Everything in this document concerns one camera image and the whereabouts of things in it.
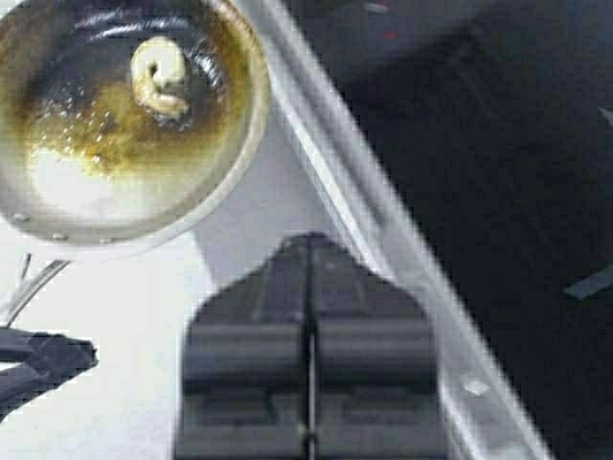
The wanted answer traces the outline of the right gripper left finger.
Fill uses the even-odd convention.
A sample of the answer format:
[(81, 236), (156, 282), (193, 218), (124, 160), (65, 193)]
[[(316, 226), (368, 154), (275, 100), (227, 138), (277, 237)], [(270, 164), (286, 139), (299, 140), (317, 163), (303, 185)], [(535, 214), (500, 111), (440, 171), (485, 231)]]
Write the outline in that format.
[(194, 315), (182, 348), (177, 459), (301, 459), (307, 235), (283, 241)]

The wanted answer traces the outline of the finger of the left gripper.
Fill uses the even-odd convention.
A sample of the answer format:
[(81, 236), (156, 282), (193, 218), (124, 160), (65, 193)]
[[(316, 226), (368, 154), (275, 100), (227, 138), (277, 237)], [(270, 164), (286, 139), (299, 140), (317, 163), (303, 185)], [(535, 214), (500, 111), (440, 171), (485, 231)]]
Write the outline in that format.
[(1, 361), (17, 363), (1, 372), (2, 398), (35, 398), (99, 363), (90, 341), (10, 328), (1, 329)]

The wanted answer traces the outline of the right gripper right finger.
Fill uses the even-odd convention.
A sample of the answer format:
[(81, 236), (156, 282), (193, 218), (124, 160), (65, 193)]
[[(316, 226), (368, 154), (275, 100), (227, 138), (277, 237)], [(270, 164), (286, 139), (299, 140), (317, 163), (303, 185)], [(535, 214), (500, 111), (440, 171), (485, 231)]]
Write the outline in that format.
[(408, 292), (322, 234), (310, 238), (324, 459), (443, 459), (437, 345)]

